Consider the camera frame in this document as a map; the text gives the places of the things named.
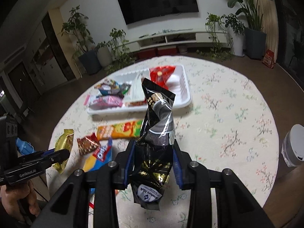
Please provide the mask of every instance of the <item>red bag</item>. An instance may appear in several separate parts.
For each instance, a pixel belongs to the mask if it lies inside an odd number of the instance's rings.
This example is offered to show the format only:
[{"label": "red bag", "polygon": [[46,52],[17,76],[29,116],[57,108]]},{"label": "red bag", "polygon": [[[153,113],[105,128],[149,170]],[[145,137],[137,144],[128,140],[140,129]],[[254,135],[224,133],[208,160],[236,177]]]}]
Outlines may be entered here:
[{"label": "red bag", "polygon": [[150,68],[151,81],[161,86],[162,88],[168,90],[166,82],[171,76],[171,74],[173,74],[174,70],[175,70],[175,66],[162,66],[162,67]]},{"label": "red bag", "polygon": [[275,54],[271,50],[267,50],[262,61],[268,68],[273,69],[275,66]]}]

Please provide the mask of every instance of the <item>wall-mounted tv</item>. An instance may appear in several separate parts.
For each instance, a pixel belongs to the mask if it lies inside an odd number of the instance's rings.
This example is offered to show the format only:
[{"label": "wall-mounted tv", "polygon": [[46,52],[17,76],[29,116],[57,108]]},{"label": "wall-mounted tv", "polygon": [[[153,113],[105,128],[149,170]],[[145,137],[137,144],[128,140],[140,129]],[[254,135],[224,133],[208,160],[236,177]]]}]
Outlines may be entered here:
[{"label": "wall-mounted tv", "polygon": [[126,24],[167,14],[198,12],[196,0],[118,0]]}]

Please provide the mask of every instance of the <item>snack bag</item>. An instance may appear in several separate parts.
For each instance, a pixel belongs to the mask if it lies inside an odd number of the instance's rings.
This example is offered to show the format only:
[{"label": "snack bag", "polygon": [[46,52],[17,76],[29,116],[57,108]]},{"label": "snack bag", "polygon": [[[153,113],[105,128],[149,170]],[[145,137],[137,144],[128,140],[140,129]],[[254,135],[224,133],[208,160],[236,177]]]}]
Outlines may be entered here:
[{"label": "snack bag", "polygon": [[168,90],[166,83],[171,74],[173,74],[174,70],[175,66],[150,68],[150,79],[157,85]]},{"label": "snack bag", "polygon": [[100,146],[95,133],[87,135],[81,139],[78,138],[77,143],[80,156],[93,152]]},{"label": "snack bag", "polygon": [[[98,170],[101,166],[107,164],[112,160],[112,139],[108,140],[105,146],[97,148],[92,155],[90,155],[83,165],[84,172]],[[95,189],[91,189],[91,194],[95,193]]]},{"label": "snack bag", "polygon": [[[55,152],[61,149],[68,149],[70,152],[73,146],[73,139],[74,139],[74,130],[73,129],[65,129],[63,134],[59,137],[55,144]],[[66,167],[67,160],[63,161],[62,164],[55,163],[53,167],[58,170],[61,174]]]},{"label": "snack bag", "polygon": [[268,68],[273,69],[275,66],[275,54],[271,50],[267,50],[262,61]]},{"label": "snack bag", "polygon": [[123,102],[122,99],[117,96],[88,95],[85,99],[84,105],[88,105],[94,110],[102,110],[106,108],[121,107]]},{"label": "snack bag", "polygon": [[142,120],[128,121],[113,125],[99,126],[97,130],[97,139],[106,140],[125,139],[139,137]]},{"label": "snack bag", "polygon": [[134,170],[130,176],[134,202],[159,210],[164,185],[169,180],[175,139],[172,106],[175,94],[148,79],[142,83],[148,103],[140,138],[135,144]]},{"label": "snack bag", "polygon": [[114,80],[105,79],[101,83],[95,85],[94,88],[98,89],[102,96],[117,95],[123,97],[129,90],[130,85],[126,83],[119,85]]}]

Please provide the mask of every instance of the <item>red snack bag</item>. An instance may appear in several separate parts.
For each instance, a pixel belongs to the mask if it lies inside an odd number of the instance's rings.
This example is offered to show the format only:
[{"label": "red snack bag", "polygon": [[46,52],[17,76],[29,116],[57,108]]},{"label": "red snack bag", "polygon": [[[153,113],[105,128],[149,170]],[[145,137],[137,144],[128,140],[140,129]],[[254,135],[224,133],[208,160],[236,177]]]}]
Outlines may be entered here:
[{"label": "red snack bag", "polygon": [[150,79],[157,85],[168,90],[166,85],[167,80],[173,74],[175,66],[162,66],[150,68]]},{"label": "red snack bag", "polygon": [[81,156],[93,152],[100,147],[100,144],[96,138],[95,133],[92,133],[91,135],[87,135],[81,139],[78,138],[77,143],[78,143],[79,154]]},{"label": "red snack bag", "polygon": [[275,66],[275,54],[271,50],[267,50],[262,61],[268,68],[273,69]]}]

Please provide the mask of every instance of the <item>hand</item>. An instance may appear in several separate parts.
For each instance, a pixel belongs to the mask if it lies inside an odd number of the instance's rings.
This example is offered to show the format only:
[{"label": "hand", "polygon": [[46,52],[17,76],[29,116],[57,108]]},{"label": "hand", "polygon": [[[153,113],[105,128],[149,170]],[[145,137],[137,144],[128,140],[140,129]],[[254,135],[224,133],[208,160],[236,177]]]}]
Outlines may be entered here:
[{"label": "hand", "polygon": [[18,221],[24,221],[24,218],[20,212],[17,201],[25,197],[29,204],[30,213],[37,217],[40,213],[40,208],[37,203],[37,196],[31,180],[29,180],[26,184],[2,186],[1,188],[1,200],[5,211],[8,215]]}]

